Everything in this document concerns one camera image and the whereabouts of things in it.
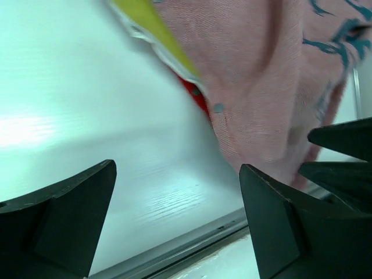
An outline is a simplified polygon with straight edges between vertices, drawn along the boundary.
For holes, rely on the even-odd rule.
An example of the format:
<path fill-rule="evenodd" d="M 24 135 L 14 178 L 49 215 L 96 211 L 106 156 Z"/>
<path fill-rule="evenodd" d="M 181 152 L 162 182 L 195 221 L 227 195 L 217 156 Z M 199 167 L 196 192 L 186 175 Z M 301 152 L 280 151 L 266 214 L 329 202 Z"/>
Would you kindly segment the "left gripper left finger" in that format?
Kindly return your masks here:
<path fill-rule="evenodd" d="M 1 278 L 87 278 L 116 176 L 104 160 L 1 202 Z"/>

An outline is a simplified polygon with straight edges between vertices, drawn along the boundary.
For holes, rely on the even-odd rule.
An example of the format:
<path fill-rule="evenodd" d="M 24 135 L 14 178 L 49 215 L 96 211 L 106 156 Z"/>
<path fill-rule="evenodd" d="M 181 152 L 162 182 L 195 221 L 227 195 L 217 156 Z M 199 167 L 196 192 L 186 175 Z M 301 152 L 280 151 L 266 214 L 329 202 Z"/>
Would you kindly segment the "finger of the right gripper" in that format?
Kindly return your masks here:
<path fill-rule="evenodd" d="M 371 118 L 313 129 L 309 142 L 360 160 L 371 160 Z"/>
<path fill-rule="evenodd" d="M 299 174 L 360 212 L 371 212 L 371 163 L 307 162 Z"/>

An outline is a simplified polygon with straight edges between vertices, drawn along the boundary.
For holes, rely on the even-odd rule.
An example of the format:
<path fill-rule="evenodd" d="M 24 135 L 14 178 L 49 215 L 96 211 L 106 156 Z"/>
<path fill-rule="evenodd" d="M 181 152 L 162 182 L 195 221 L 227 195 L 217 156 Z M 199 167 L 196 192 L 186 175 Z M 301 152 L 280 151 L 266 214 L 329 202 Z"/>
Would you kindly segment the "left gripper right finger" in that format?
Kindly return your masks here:
<path fill-rule="evenodd" d="M 260 278 L 371 277 L 371 212 L 312 197 L 248 164 L 239 181 Z"/>

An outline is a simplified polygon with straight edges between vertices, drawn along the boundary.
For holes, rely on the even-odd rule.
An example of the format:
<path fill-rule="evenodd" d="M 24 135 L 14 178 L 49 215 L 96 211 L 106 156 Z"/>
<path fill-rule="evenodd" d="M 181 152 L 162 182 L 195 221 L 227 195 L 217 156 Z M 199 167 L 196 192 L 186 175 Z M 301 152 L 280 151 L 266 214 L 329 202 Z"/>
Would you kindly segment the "pink red patterned pillowcase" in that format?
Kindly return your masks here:
<path fill-rule="evenodd" d="M 352 69 L 371 51 L 370 1 L 154 1 L 205 85 L 213 129 L 234 168 L 251 164 L 302 188 Z"/>

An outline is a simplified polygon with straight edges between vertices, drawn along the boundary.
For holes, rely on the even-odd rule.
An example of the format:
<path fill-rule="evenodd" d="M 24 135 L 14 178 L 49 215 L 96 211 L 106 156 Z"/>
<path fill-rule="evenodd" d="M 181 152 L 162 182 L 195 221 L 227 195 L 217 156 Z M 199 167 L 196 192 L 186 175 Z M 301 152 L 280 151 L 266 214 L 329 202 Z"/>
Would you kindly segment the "cream yellow pillow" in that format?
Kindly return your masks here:
<path fill-rule="evenodd" d="M 159 59 L 181 78 L 205 88 L 194 64 L 158 16 L 152 1 L 108 1 L 108 4 L 132 37 L 149 43 Z"/>

